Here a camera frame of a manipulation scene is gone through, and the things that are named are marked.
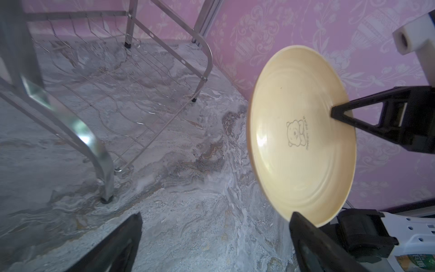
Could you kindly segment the yellow plate with bear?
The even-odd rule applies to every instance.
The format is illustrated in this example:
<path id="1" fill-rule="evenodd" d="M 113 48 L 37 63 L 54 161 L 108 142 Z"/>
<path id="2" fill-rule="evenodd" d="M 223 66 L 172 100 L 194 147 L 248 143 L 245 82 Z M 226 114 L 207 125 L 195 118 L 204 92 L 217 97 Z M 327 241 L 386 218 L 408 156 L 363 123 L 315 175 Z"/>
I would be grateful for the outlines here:
<path id="1" fill-rule="evenodd" d="M 298 212 L 322 227 L 345 204 L 356 131 L 330 113 L 348 101 L 334 68 L 307 46 L 281 49 L 262 69 L 249 103 L 248 153 L 262 191 L 285 220 Z"/>

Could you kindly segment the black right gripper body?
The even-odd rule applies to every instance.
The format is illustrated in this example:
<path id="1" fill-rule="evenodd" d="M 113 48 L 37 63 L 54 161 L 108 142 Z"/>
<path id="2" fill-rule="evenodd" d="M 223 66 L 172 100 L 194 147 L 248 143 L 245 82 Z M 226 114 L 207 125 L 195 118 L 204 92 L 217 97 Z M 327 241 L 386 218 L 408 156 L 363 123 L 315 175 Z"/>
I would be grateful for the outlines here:
<path id="1" fill-rule="evenodd" d="M 435 89 L 412 88 L 402 122 L 402 147 L 416 153 L 435 153 Z"/>

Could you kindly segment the silver metal dish rack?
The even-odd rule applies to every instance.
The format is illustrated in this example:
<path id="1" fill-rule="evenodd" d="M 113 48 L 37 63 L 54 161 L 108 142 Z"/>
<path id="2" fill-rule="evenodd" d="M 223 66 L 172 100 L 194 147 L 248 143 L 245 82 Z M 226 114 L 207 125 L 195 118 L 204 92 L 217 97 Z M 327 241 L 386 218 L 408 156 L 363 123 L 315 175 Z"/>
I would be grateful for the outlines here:
<path id="1" fill-rule="evenodd" d="M 163 1 L 154 1 L 205 51 L 193 67 L 126 10 L 32 12 L 1 2 L 1 99 L 93 164 L 105 204 L 128 170 L 195 102 L 213 68 L 205 38 Z"/>

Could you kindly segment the aluminium corner post right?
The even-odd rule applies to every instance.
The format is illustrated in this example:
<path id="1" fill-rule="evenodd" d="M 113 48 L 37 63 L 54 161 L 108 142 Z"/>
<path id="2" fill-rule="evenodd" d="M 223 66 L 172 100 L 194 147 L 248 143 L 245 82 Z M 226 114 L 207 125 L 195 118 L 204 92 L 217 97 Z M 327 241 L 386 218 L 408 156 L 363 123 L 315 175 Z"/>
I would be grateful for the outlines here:
<path id="1" fill-rule="evenodd" d="M 210 28 L 223 3 L 224 0 L 204 0 L 194 25 L 194 30 L 204 38 L 210 31 Z"/>

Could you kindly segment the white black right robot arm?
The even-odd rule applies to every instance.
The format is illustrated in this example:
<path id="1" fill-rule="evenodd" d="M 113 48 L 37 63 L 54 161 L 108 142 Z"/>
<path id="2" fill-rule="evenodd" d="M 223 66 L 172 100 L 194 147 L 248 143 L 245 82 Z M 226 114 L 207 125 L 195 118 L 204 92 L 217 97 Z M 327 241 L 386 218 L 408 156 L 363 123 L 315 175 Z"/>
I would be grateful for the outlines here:
<path id="1" fill-rule="evenodd" d="M 379 122 L 371 125 L 348 111 L 382 104 Z M 334 106 L 331 117 L 380 137 L 407 151 L 435 152 L 435 89 L 395 87 Z M 435 220 L 375 210 L 347 209 L 335 224 L 321 230 L 358 262 L 387 261 L 392 269 L 430 271 L 435 266 Z"/>

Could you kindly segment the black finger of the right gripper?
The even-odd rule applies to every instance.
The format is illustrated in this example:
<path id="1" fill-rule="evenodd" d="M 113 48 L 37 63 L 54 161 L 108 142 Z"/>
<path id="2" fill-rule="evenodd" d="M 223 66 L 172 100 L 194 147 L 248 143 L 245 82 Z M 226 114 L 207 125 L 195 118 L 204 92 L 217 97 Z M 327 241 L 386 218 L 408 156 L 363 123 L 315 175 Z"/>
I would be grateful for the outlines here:
<path id="1" fill-rule="evenodd" d="M 397 145 L 410 145 L 411 125 L 406 124 L 407 106 L 417 86 L 394 87 L 341 105 L 331 117 Z"/>

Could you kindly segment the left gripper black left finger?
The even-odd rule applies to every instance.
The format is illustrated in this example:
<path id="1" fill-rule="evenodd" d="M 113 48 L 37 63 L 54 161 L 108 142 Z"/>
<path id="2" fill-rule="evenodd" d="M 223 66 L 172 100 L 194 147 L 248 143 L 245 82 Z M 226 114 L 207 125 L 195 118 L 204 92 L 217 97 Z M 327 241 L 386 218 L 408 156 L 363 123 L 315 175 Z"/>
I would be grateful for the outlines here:
<path id="1" fill-rule="evenodd" d="M 83 256 L 69 272 L 130 272 L 142 236 L 140 213 L 128 217 L 103 241 Z"/>

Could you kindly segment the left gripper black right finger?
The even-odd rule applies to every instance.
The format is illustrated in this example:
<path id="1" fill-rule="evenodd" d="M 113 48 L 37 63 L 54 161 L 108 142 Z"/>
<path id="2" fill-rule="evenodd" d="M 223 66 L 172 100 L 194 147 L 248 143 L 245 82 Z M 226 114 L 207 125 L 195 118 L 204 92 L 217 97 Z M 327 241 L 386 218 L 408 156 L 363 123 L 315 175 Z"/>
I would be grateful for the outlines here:
<path id="1" fill-rule="evenodd" d="M 367 271 L 302 214 L 298 212 L 292 214 L 289 229 L 302 272 Z"/>

